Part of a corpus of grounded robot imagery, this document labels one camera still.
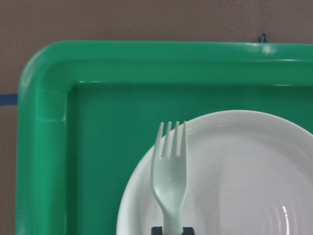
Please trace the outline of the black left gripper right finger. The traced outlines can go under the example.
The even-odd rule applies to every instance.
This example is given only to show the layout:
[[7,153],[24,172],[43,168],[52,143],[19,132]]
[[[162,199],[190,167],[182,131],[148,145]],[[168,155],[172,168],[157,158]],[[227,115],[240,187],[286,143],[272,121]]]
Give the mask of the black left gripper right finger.
[[195,235],[195,230],[192,227],[183,227],[182,235]]

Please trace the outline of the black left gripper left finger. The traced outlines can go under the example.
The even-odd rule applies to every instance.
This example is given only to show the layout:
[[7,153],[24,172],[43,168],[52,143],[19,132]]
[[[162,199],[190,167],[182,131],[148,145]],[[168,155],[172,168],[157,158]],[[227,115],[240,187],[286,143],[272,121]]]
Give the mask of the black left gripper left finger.
[[163,235],[163,228],[161,226],[152,227],[151,228],[151,235]]

